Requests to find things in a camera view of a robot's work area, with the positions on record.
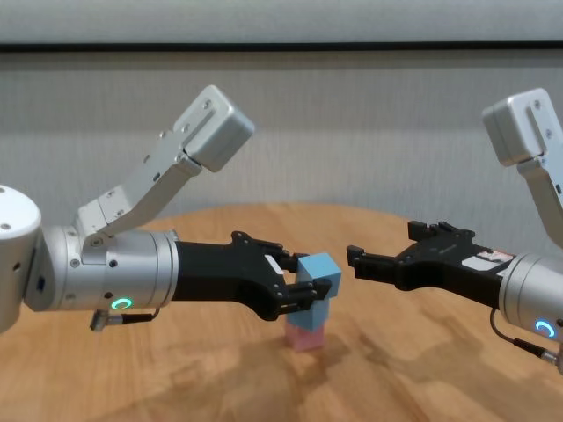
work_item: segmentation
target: robotic arm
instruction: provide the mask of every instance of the robotic arm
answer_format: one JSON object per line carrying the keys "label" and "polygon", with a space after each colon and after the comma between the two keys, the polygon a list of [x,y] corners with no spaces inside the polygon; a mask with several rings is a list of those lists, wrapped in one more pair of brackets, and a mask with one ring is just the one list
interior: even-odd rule
{"label": "robotic arm", "polygon": [[[507,98],[483,112],[499,161],[516,164],[526,179],[545,230],[563,248],[563,130],[544,90]],[[501,338],[557,366],[563,375],[563,261],[531,253],[518,256],[472,243],[475,233],[446,222],[408,223],[415,244],[397,257],[348,246],[348,264],[358,279],[393,284],[399,290],[438,287],[492,308],[491,325]],[[525,330],[559,343],[554,353],[500,333],[499,310]]]}
{"label": "robotic arm", "polygon": [[[149,322],[170,301],[232,301],[260,318],[307,310],[330,281],[286,285],[303,254],[234,232],[230,244],[180,242],[152,220],[203,167],[220,171],[254,126],[215,86],[207,87],[122,185],[77,211],[70,226],[42,228],[24,194],[0,186],[0,332],[35,310],[93,311],[91,329]],[[120,313],[155,309],[154,313]]]}

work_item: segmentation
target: stacked blocks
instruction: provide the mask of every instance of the stacked blocks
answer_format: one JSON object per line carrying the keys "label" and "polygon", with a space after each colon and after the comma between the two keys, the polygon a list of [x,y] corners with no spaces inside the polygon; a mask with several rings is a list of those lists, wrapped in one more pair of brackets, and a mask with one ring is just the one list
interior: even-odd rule
{"label": "stacked blocks", "polygon": [[297,352],[321,347],[325,343],[329,299],[338,294],[340,276],[340,269],[327,253],[299,259],[296,283],[325,279],[331,281],[331,288],[326,298],[323,301],[315,301],[311,309],[288,314],[285,325],[286,340]]}

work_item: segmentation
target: pink block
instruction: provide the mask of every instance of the pink block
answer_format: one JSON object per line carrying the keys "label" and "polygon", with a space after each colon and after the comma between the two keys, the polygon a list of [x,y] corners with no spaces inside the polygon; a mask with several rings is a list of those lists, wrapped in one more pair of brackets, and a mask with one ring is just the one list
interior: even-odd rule
{"label": "pink block", "polygon": [[315,331],[309,331],[293,325],[286,319],[285,339],[296,352],[321,347],[325,344],[325,325],[323,324]]}

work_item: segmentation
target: blue led ring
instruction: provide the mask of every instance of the blue led ring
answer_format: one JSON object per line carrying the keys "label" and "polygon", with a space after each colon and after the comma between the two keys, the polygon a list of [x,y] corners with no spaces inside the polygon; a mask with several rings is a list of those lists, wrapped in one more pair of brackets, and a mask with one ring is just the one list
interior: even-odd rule
{"label": "blue led ring", "polygon": [[553,329],[552,325],[549,324],[547,321],[540,319],[539,321],[536,321],[536,331],[542,331],[542,330],[547,330],[547,332],[549,333],[547,334],[547,337],[549,338],[555,337],[555,330]]}
{"label": "blue led ring", "polygon": [[119,309],[127,309],[133,306],[133,301],[128,297],[121,297],[112,302],[112,309],[119,310]]}

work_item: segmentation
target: white rectangular end cap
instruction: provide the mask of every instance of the white rectangular end cap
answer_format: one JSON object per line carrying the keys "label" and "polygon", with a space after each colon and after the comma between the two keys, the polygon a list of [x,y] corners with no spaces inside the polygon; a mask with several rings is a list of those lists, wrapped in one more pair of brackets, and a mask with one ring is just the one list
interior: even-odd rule
{"label": "white rectangular end cap", "polygon": [[[191,116],[202,111],[206,114],[202,124],[189,127]],[[220,171],[254,133],[253,123],[214,85],[205,88],[176,121],[174,132],[182,129],[194,134],[184,151],[210,171]]]}
{"label": "white rectangular end cap", "polygon": [[545,107],[557,121],[552,101],[541,88],[503,99],[483,112],[486,131],[502,165],[518,164],[545,153],[532,107]]}

